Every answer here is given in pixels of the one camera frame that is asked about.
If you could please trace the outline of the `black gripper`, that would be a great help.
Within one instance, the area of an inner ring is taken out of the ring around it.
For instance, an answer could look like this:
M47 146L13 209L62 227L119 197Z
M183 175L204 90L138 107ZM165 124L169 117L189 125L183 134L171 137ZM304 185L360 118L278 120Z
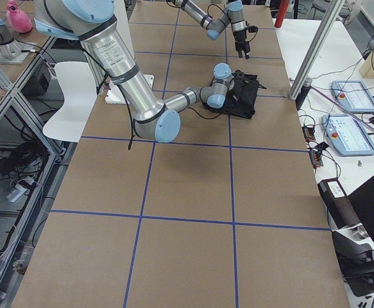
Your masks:
M233 76L234 76L234 98L241 99L242 88L245 86L245 74L240 70L236 70L233 73Z
M247 32L254 33L253 38L247 41ZM242 53L245 54L245 59L250 58L250 42L255 38L258 33L257 26L245 26L240 30L233 30L235 41L235 50L238 52L239 58L242 58Z

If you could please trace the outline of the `third robot base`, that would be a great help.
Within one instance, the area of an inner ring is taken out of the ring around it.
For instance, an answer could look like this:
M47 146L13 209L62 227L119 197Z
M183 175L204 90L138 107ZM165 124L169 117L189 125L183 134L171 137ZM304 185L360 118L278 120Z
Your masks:
M22 52L22 44L17 42L14 35L0 18L0 64L22 64L27 53Z

